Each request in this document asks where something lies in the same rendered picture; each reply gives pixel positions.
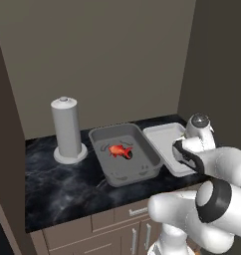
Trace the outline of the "red fish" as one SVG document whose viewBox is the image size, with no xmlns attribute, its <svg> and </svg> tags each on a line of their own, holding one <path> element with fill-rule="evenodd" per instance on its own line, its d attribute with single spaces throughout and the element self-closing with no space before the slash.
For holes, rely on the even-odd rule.
<svg viewBox="0 0 241 255">
<path fill-rule="evenodd" d="M 110 155 L 113 157 L 123 156 L 130 159 L 131 147 L 124 147 L 123 145 L 111 145 L 109 147 Z"/>
</svg>

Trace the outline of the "white tupperware container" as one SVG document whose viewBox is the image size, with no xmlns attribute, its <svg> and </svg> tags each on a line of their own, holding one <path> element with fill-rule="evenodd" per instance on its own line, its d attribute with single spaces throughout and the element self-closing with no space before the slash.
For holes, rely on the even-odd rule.
<svg viewBox="0 0 241 255">
<path fill-rule="evenodd" d="M 164 165 L 170 173 L 176 177 L 183 177 L 194 174 L 195 171 L 179 163 L 173 156 L 172 144 L 185 132 L 185 127 L 179 123 L 171 123 L 155 127 L 146 127 L 143 130 L 145 136 L 152 145 L 158 150 L 163 158 Z"/>
</svg>

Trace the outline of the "white paper towel roll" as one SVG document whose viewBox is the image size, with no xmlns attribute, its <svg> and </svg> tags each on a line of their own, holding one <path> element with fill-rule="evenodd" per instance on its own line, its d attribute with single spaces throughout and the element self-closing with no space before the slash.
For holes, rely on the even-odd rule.
<svg viewBox="0 0 241 255">
<path fill-rule="evenodd" d="M 51 102 L 56 131 L 57 147 L 55 161 L 75 164 L 86 158 L 87 147 L 82 143 L 78 118 L 78 102 L 69 97 L 60 97 Z"/>
</svg>

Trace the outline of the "beige drawer front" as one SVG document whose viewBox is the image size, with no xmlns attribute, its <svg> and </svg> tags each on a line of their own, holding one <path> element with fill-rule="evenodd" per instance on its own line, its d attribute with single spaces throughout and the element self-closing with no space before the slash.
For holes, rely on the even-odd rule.
<svg viewBox="0 0 241 255">
<path fill-rule="evenodd" d="M 148 200 L 144 199 L 144 200 L 141 200 L 141 201 L 137 201 L 137 202 L 134 202 L 134 203 L 126 204 L 124 206 L 120 206 L 120 207 L 115 208 L 114 209 L 115 223 L 123 222 L 123 221 L 126 221 L 126 220 L 130 220 L 130 219 L 145 215 L 147 212 L 143 213 L 141 215 L 130 217 L 129 214 L 128 214 L 128 211 L 130 209 L 131 210 L 137 210 L 137 209 L 147 207 L 147 204 L 148 204 Z"/>
<path fill-rule="evenodd" d="M 92 216 L 92 228 L 94 231 L 108 227 L 115 222 L 114 211 L 106 210 Z"/>
<path fill-rule="evenodd" d="M 43 230 L 50 250 L 85 239 L 92 234 L 90 216 L 58 224 Z"/>
</svg>

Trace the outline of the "grey tupperware container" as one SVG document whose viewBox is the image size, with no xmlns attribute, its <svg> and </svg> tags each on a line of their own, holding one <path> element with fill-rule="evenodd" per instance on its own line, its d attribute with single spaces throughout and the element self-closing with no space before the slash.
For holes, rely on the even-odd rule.
<svg viewBox="0 0 241 255">
<path fill-rule="evenodd" d="M 148 138 L 135 124 L 99 127 L 89 137 L 103 173 L 109 183 L 120 187 L 158 176 L 163 160 Z M 111 145 L 131 147 L 130 159 L 110 155 Z"/>
</svg>

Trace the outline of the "beige cupboard door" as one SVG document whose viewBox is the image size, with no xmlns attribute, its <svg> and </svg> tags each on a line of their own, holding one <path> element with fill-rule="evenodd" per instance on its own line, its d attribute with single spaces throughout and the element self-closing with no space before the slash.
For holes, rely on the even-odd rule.
<svg viewBox="0 0 241 255">
<path fill-rule="evenodd" d="M 147 255 L 147 251 L 149 249 L 149 247 L 147 250 L 144 249 L 144 242 L 145 242 L 145 238 L 146 238 L 146 223 L 149 223 L 151 226 L 149 247 L 157 240 L 157 238 L 160 234 L 160 231 L 161 231 L 160 223 L 154 222 L 149 218 L 142 220 L 140 223 L 137 255 Z"/>
<path fill-rule="evenodd" d="M 109 231 L 74 244 L 66 245 L 50 251 L 50 255 L 131 255 L 132 229 L 137 231 L 136 250 L 139 223 Z"/>
</svg>

